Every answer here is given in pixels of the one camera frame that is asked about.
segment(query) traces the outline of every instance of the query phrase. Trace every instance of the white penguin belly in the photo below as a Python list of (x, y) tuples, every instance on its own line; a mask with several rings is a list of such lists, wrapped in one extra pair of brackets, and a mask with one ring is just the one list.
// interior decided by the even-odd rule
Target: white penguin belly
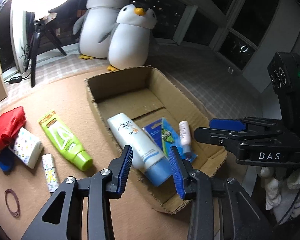
[(142, 66), (149, 52), (150, 30), (119, 24), (110, 43), (108, 60), (118, 69)]
[(108, 56), (110, 36), (98, 43), (104, 35), (111, 31), (117, 19), (119, 9), (98, 7), (89, 10), (83, 24), (79, 49), (83, 55), (104, 58)]

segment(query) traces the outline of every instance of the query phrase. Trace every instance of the red cloth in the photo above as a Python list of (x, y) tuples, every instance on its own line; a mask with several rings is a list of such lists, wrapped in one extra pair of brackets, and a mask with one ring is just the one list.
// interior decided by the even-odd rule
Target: red cloth
[(20, 129), (26, 123), (22, 106), (3, 113), (0, 116), (0, 151), (16, 139)]

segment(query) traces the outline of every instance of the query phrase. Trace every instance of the screw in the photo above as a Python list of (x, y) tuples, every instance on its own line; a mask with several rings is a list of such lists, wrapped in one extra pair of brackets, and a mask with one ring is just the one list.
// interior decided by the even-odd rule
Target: screw
[(110, 174), (110, 170), (109, 169), (104, 169), (101, 171), (101, 175), (106, 176)]
[(229, 184), (234, 184), (235, 178), (228, 178), (228, 179), (227, 179), (227, 182), (228, 182)]
[(70, 184), (72, 182), (74, 182), (74, 177), (67, 177), (66, 178), (66, 183)]
[(199, 173), (200, 173), (200, 171), (198, 171), (198, 170), (193, 170), (193, 171), (191, 171), (191, 174), (192, 174), (193, 176), (197, 176)]

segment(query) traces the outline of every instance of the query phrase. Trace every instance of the yellow beak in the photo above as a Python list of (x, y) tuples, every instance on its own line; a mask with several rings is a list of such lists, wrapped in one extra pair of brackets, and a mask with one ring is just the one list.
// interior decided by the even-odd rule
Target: yellow beak
[(144, 16), (147, 13), (143, 8), (134, 8), (133, 11), (136, 15), (139, 15), (139, 16)]

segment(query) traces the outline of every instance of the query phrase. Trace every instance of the yellow penguin foot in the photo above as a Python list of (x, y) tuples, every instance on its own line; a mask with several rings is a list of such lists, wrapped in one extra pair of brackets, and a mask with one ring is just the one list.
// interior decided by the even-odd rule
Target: yellow penguin foot
[(80, 55), (79, 59), (94, 59), (94, 57), (86, 56), (86, 55)]
[(108, 71), (117, 71), (117, 70), (120, 70), (120, 69), (117, 69), (116, 67), (109, 65), (109, 66), (107, 67), (107, 70), (108, 70)]

